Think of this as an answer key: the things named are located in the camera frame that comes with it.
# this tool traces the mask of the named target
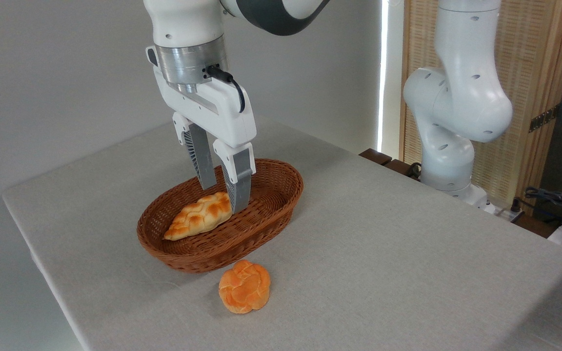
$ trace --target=round bread bun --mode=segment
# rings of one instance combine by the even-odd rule
[[[270,295],[270,275],[259,264],[239,260],[222,275],[218,293],[232,313],[261,309]]]

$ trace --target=bread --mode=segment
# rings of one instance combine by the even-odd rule
[[[218,227],[232,215],[227,193],[216,193],[200,198],[195,204],[186,205],[172,220],[164,234],[165,240],[179,240]]]
[[[218,293],[232,313],[261,309],[270,295],[270,275],[259,264],[239,260],[222,275]]]

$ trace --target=brown woven basket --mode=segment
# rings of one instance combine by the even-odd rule
[[[248,207],[211,232],[177,241],[163,234],[187,204],[226,191],[222,168],[216,167],[215,186],[203,190],[195,177],[168,190],[151,202],[138,221],[138,240],[154,257],[173,269],[188,273],[213,271],[236,262],[279,234],[290,222],[303,192],[303,178],[285,162],[257,158],[251,179]]]

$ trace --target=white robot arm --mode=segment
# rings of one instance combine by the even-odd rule
[[[147,58],[173,122],[186,145],[201,186],[216,183],[207,133],[222,161],[234,213],[245,209],[250,176],[256,172],[256,126],[248,94],[226,72],[222,12],[248,20],[272,34],[305,29],[328,0],[144,0],[155,46]]]
[[[416,70],[404,85],[422,142],[421,181],[479,208],[470,183],[474,147],[508,128],[513,107],[500,86],[494,42],[500,0],[440,0],[435,51],[443,68]]]

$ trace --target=gray tablecloth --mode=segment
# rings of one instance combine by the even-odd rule
[[[286,229],[247,256],[272,285],[268,304],[246,315],[218,296],[224,269],[174,271],[136,238],[145,207],[194,176],[172,126],[4,193],[85,348],[562,350],[562,247],[294,129],[257,124],[256,157],[292,164],[305,191]]]

